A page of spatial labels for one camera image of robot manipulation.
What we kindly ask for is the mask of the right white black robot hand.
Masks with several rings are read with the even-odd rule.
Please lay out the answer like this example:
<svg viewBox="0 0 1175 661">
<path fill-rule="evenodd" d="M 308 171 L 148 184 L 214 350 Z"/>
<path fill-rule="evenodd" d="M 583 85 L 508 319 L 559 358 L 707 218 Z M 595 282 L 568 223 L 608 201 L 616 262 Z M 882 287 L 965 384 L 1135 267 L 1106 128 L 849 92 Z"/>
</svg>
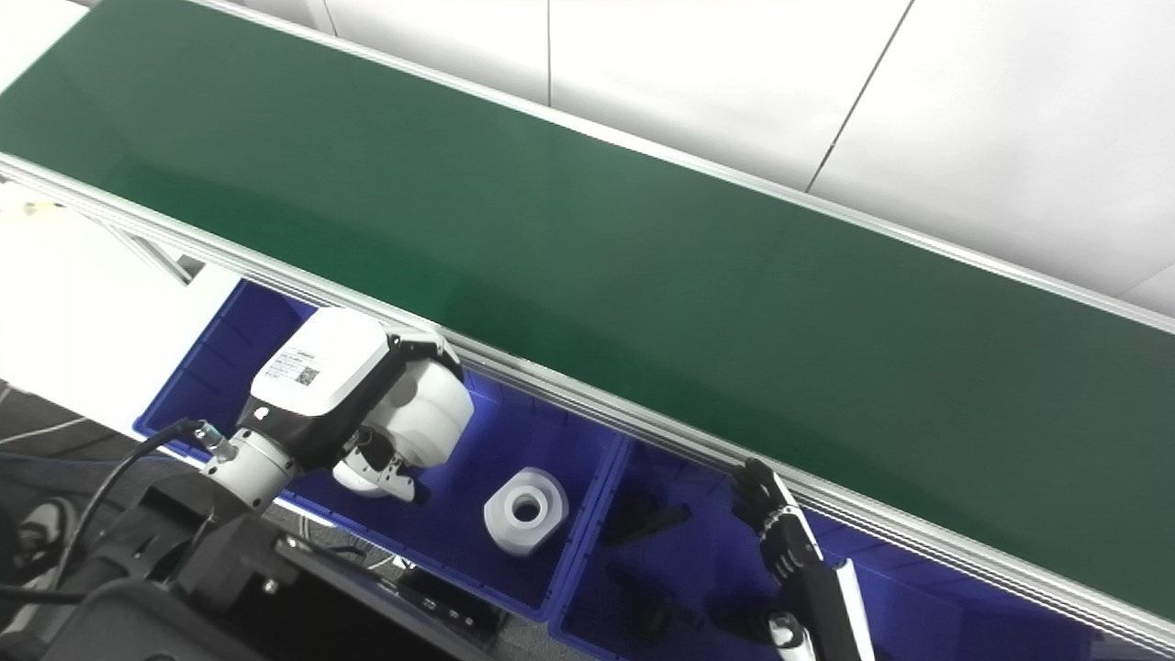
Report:
<svg viewBox="0 0 1175 661">
<path fill-rule="evenodd" d="M 758 539 L 780 598 L 744 619 L 780 660 L 874 660 L 857 566 L 826 559 L 810 519 L 776 470 L 751 457 L 732 473 L 732 514 Z"/>
</svg>

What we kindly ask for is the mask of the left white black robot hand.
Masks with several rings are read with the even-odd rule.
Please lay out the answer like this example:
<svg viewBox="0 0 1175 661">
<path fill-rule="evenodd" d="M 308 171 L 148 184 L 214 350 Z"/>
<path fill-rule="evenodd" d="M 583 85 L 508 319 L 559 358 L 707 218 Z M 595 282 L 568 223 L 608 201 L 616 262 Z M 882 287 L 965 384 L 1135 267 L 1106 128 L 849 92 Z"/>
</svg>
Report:
<svg viewBox="0 0 1175 661">
<path fill-rule="evenodd" d="M 361 497 L 424 505 L 419 470 L 445 464 L 472 418 L 444 336 L 323 306 L 253 377 L 230 448 L 208 473 L 254 507 L 315 470 Z"/>
</svg>

